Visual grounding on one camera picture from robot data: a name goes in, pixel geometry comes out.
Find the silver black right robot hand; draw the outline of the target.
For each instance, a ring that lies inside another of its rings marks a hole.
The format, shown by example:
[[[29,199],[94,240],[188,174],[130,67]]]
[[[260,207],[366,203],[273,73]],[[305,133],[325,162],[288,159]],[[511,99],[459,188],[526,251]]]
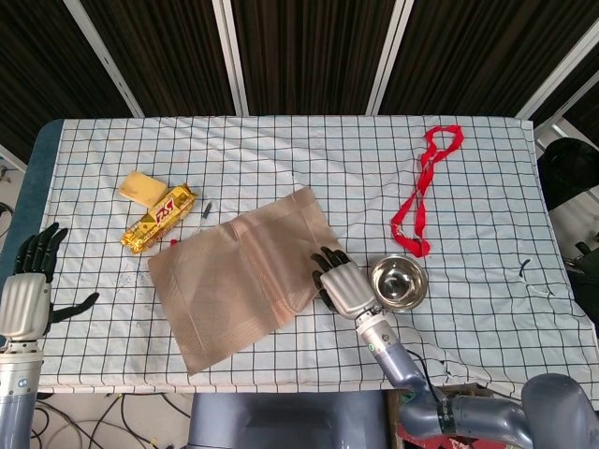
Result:
[[[369,281],[345,252],[322,246],[311,259],[319,266],[312,274],[314,286],[331,311],[356,320],[377,307]]]

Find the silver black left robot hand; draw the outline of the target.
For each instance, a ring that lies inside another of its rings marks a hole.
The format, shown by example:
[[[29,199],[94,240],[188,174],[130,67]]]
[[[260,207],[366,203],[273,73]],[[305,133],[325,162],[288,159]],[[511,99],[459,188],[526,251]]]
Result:
[[[81,303],[62,309],[51,301],[58,249],[67,234],[66,228],[54,223],[19,248],[1,296],[1,336],[5,339],[39,340],[52,325],[90,310],[99,299],[93,292]]]

